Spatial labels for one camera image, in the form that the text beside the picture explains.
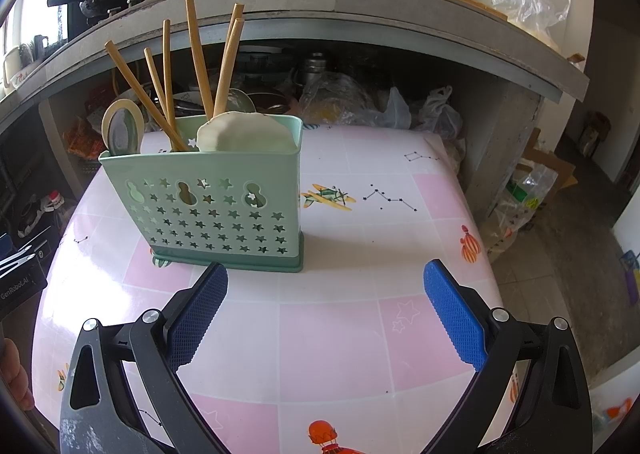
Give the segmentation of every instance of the table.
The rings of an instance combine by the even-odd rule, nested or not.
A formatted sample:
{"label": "table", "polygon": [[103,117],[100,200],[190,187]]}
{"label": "table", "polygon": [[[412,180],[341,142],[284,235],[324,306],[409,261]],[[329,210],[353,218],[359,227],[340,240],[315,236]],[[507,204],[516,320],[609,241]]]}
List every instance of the table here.
{"label": "table", "polygon": [[[143,153],[159,149],[168,149],[164,134],[146,134]],[[484,249],[462,251],[461,239],[469,243],[467,234],[478,231],[444,147],[414,131],[311,126],[300,169],[303,271],[229,270],[228,295],[178,376],[234,454],[322,452],[331,442],[308,435],[318,420],[336,429],[343,447],[419,453],[473,375],[424,293],[424,265],[442,259],[460,284],[490,307],[501,305]],[[155,266],[98,172],[60,243],[38,310],[33,391],[44,416],[59,423],[66,363],[85,319],[131,322],[162,308],[203,270]],[[126,372],[150,433],[168,442],[135,365]],[[513,384],[487,440],[508,419]]]}

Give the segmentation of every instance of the kitchen counter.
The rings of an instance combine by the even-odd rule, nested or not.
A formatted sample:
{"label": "kitchen counter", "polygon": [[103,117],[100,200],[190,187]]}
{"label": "kitchen counter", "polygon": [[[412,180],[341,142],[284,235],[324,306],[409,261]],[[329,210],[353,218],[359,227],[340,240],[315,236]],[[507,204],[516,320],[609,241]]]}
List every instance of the kitchen counter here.
{"label": "kitchen counter", "polygon": [[[304,39],[376,44],[468,66],[473,107],[465,118],[468,159],[462,184],[476,221],[485,218],[511,174],[543,98],[582,100],[588,79],[519,28],[460,0],[195,0],[203,44],[221,43],[235,2],[245,4],[243,41]],[[0,103],[0,132],[28,108],[113,63],[113,40],[131,62],[161,53],[172,21],[172,50],[189,46],[184,0],[152,0],[101,22],[50,57]],[[478,105],[483,111],[477,113]]]}

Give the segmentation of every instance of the blue gripper pad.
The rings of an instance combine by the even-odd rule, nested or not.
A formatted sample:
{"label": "blue gripper pad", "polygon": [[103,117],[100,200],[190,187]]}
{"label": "blue gripper pad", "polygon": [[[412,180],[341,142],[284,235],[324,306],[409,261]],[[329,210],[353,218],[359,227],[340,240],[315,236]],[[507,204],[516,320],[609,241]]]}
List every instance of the blue gripper pad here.
{"label": "blue gripper pad", "polygon": [[484,330],[458,293],[459,286],[444,265],[430,261],[424,268],[424,291],[453,342],[460,360],[480,371],[486,360]]}
{"label": "blue gripper pad", "polygon": [[193,287],[180,290],[167,303],[170,308],[166,329],[166,361],[175,373],[180,366],[191,362],[207,332],[214,315],[226,296],[226,269],[214,263],[200,276]]}

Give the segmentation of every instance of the green utensil holder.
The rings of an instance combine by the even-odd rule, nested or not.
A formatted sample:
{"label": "green utensil holder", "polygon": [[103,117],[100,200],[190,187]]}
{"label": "green utensil holder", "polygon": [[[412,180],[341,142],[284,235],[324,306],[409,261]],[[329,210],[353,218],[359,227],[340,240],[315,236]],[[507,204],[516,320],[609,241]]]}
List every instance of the green utensil holder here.
{"label": "green utensil holder", "polygon": [[[100,163],[131,219],[158,259],[270,272],[299,272],[302,121],[284,125],[290,153],[212,151],[111,157]],[[176,120],[185,144],[204,115]]]}

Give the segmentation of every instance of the constellation print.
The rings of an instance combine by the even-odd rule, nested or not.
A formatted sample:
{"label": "constellation print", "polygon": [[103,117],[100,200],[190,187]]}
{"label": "constellation print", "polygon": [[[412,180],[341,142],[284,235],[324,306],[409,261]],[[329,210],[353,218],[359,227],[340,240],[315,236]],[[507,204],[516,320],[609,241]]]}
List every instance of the constellation print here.
{"label": "constellation print", "polygon": [[414,151],[413,153],[409,153],[407,155],[404,155],[404,158],[406,158],[407,161],[420,160],[421,158],[429,158],[430,160],[435,160],[435,161],[440,160],[440,157],[435,157],[435,158],[434,157],[428,157],[428,156],[425,156],[425,155],[421,155],[417,151]]}
{"label": "constellation print", "polygon": [[376,194],[377,194],[377,195],[379,195],[379,196],[382,196],[382,197],[383,197],[385,200],[387,200],[388,202],[397,201],[397,202],[400,202],[400,203],[403,203],[403,204],[407,205],[407,206],[408,206],[408,208],[410,208],[412,211],[414,211],[414,212],[418,212],[418,209],[413,208],[411,205],[409,205],[407,202],[405,202],[402,198],[398,198],[398,199],[388,198],[388,197],[386,196],[386,193],[385,193],[384,191],[381,191],[381,190],[379,190],[379,189],[376,189],[376,188],[375,188],[375,186],[374,186],[373,184],[370,184],[370,185],[371,185],[371,187],[373,187],[373,189],[374,189],[374,190],[373,190],[373,192],[372,192],[371,194],[369,194],[368,196],[365,196],[365,197],[363,198],[363,200],[364,200],[364,201],[368,200],[370,197],[372,197],[372,196],[374,196],[374,195],[376,195]]}

